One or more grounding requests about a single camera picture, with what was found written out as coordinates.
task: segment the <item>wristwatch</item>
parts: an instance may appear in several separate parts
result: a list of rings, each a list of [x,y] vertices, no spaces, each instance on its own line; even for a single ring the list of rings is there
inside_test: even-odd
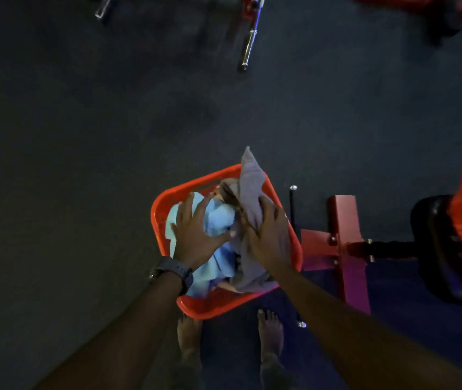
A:
[[[174,258],[163,256],[162,260],[151,270],[150,279],[155,279],[166,271],[173,272],[182,279],[180,295],[186,294],[193,284],[193,270]]]

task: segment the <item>gray towel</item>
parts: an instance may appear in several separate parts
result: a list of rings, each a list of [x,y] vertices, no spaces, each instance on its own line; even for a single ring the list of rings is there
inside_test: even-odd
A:
[[[237,254],[237,272],[229,279],[229,283],[239,292],[258,292],[275,288],[278,283],[274,282],[249,249],[249,242],[243,224],[247,221],[258,230],[263,222],[263,212],[258,199],[266,196],[261,187],[265,182],[265,174],[254,159],[249,147],[242,156],[242,170],[240,178],[225,179],[221,183],[220,193],[224,202],[234,205],[239,209],[237,219],[232,230],[237,232],[237,237],[231,242]],[[286,251],[287,261],[290,261],[289,233],[280,241],[283,250]]]

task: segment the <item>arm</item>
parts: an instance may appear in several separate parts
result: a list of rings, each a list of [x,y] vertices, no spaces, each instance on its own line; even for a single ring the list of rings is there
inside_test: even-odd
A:
[[[180,205],[176,226],[175,259],[194,270],[207,262],[223,243],[227,232],[210,238],[203,230],[210,194],[191,214],[193,195]],[[164,322],[176,312],[175,301],[182,280],[172,272],[161,274],[107,328],[81,347],[47,378],[38,389],[137,389],[148,373],[164,335]]]
[[[460,368],[326,293],[281,260],[278,241],[288,221],[283,209],[266,200],[261,203],[264,222],[260,231],[247,230],[251,249],[350,388],[462,388]]]

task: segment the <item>forearm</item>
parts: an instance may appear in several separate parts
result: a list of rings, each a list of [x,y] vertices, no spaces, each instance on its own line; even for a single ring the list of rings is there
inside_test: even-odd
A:
[[[267,270],[352,389],[462,388],[462,370],[351,308],[287,265]]]
[[[81,347],[37,388],[138,388],[175,312],[179,276],[165,272],[114,322]]]

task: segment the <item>cloth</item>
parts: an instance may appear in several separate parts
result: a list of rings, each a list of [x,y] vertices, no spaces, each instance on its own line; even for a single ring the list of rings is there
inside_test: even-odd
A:
[[[298,390],[300,389],[294,375],[288,372],[275,355],[260,366],[261,384],[264,390]],[[179,364],[166,386],[166,390],[205,390],[200,370],[189,363]]]
[[[260,196],[267,197],[261,190],[265,183],[265,173],[260,168],[249,147],[242,156],[242,170],[240,178],[224,179],[221,183],[220,193],[225,203],[239,208],[240,216],[234,221],[232,230],[237,232],[237,238],[231,241],[231,245],[237,254],[237,270],[229,283],[238,292],[258,292],[275,288],[276,283],[267,273],[249,249],[247,234],[244,232],[244,224],[249,222],[254,229],[258,230],[263,222],[263,211],[258,199]],[[287,262],[290,261],[289,232],[280,240],[280,248],[284,252]]]
[[[192,211],[204,199],[200,193],[195,193]],[[169,239],[169,254],[173,257],[177,240],[171,229],[171,224],[177,220],[178,205],[175,204],[166,219],[166,239]],[[204,216],[204,231],[209,236],[219,236],[223,234],[234,223],[235,209],[221,200],[212,199]],[[216,285],[224,278],[233,277],[235,274],[236,254],[229,242],[223,244],[216,250],[209,261],[201,265],[193,272],[193,285],[189,288],[187,295],[190,297],[204,298],[213,285]]]

